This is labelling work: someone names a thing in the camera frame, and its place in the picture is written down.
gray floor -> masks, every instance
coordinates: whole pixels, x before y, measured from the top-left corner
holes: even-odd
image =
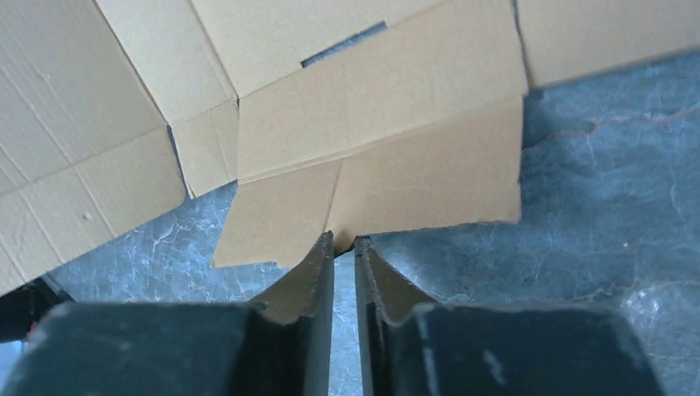
[[[594,301],[620,309],[670,395],[700,394],[700,54],[534,92],[523,221],[376,237],[451,303]],[[235,186],[54,272],[82,301],[235,301],[273,264],[212,270]],[[352,257],[336,261],[331,394],[361,394]]]

